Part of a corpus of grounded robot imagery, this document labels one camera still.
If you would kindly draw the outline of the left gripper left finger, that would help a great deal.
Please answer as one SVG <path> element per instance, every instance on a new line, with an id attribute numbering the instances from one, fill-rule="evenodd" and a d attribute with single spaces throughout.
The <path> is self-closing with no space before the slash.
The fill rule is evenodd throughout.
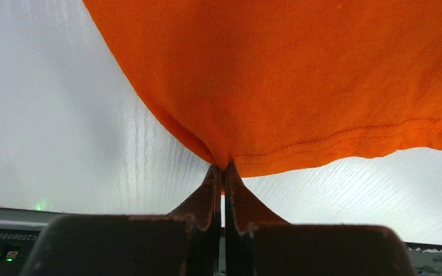
<path id="1" fill-rule="evenodd" d="M 212 166 L 159 215 L 63 215 L 39 234 L 22 275 L 213 275 L 219 265 L 221 171 Z"/>

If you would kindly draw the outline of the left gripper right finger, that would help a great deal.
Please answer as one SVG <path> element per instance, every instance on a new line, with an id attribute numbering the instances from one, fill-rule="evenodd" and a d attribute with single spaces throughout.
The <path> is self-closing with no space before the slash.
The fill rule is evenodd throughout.
<path id="1" fill-rule="evenodd" d="M 378 225 L 297 225 L 269 209 L 234 164 L 224 172 L 228 275 L 414 275 L 407 248 Z"/>

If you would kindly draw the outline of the orange t shirt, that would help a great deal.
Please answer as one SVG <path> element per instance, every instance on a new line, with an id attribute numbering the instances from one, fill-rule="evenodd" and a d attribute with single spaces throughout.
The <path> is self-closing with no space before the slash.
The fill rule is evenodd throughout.
<path id="1" fill-rule="evenodd" d="M 442 150 L 442 1 L 85 1 L 156 119 L 242 177 Z"/>

